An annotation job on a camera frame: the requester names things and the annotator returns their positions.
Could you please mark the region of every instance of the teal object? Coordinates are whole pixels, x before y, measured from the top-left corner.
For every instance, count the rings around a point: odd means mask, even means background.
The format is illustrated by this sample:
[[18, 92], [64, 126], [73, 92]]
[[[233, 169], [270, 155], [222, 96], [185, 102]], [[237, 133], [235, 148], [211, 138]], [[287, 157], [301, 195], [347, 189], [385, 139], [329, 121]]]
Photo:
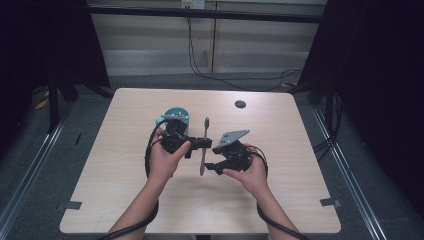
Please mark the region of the teal object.
[[184, 132], [184, 135], [188, 135], [190, 117], [187, 110], [181, 107], [174, 107], [168, 109], [161, 117], [156, 118], [156, 124], [160, 123], [164, 119], [181, 119], [181, 121], [187, 124], [187, 129]]

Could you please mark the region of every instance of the black curtain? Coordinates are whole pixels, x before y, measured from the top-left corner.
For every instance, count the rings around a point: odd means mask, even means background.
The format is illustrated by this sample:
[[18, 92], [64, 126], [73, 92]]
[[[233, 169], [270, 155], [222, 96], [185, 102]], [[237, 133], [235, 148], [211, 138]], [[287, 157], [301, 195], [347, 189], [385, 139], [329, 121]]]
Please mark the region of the black curtain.
[[424, 218], [424, 1], [329, 0], [295, 91], [337, 91], [364, 143]]
[[11, 143], [33, 90], [52, 76], [65, 95], [72, 84], [110, 87], [90, 13], [55, 4], [87, 6], [85, 0], [0, 2], [0, 149]]

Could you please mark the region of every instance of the wrist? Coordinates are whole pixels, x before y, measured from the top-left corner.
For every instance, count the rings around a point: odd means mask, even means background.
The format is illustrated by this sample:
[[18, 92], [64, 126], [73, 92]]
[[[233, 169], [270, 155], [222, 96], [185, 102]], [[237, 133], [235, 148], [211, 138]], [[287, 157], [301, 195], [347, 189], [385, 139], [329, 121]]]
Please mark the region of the wrist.
[[168, 180], [169, 178], [156, 177], [151, 175], [149, 178], [147, 178], [146, 186], [163, 189], [165, 188], [166, 183], [168, 183]]
[[253, 192], [252, 195], [259, 204], [274, 198], [274, 195], [268, 186], [261, 188], [259, 191]]

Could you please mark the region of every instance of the small dark round object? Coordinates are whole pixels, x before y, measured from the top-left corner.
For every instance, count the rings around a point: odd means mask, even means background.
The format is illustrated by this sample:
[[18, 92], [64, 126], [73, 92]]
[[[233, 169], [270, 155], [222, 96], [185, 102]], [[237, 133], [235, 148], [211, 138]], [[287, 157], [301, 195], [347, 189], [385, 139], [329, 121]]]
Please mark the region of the small dark round object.
[[245, 107], [246, 107], [246, 102], [245, 102], [245, 101], [242, 101], [242, 100], [237, 100], [237, 101], [235, 102], [235, 105], [236, 105], [236, 107], [238, 107], [238, 108], [245, 108]]

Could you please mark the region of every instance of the finger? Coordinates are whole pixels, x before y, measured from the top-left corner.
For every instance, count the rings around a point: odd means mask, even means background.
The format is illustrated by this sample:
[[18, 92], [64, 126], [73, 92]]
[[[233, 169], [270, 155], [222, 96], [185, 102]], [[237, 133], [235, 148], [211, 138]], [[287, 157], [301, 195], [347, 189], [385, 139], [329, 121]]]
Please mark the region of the finger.
[[251, 159], [251, 162], [250, 162], [251, 166], [259, 165], [259, 163], [262, 164], [261, 159], [258, 156], [254, 155], [254, 154], [252, 154], [250, 156], [250, 159]]
[[247, 147], [247, 149], [248, 149], [250, 152], [258, 152], [258, 151], [256, 150], [256, 148], [255, 148], [252, 144], [250, 144], [250, 143], [243, 143], [243, 145], [244, 145], [244, 146], [246, 146], [246, 147]]
[[241, 180], [242, 173], [239, 172], [239, 171], [225, 168], [225, 169], [222, 170], [222, 173], [224, 173], [225, 175], [227, 175], [227, 176], [229, 176], [231, 178], [234, 178], [234, 179], [236, 179], [238, 181]]
[[162, 136], [163, 133], [164, 133], [163, 130], [160, 130], [160, 129], [156, 130], [155, 135], [153, 135], [152, 142], [156, 142], [157, 140], [159, 140], [159, 137]]
[[190, 150], [190, 147], [191, 147], [191, 142], [186, 141], [172, 155], [175, 156], [175, 158], [179, 161], [188, 152], [188, 150]]
[[163, 130], [163, 129], [157, 129], [155, 135], [159, 137], [159, 136], [164, 135], [165, 133], [166, 133], [165, 130]]
[[258, 155], [253, 154], [253, 153], [251, 153], [249, 155], [249, 159], [250, 159], [250, 163], [253, 163], [254, 161], [256, 161], [255, 159], [257, 159], [257, 161], [260, 161], [261, 160], [261, 158]]
[[261, 169], [261, 171], [264, 171], [266, 173], [265, 170], [265, 164], [262, 162], [262, 160], [256, 156], [256, 158], [252, 159], [251, 165], [248, 169], [248, 171], [255, 171], [256, 169]]

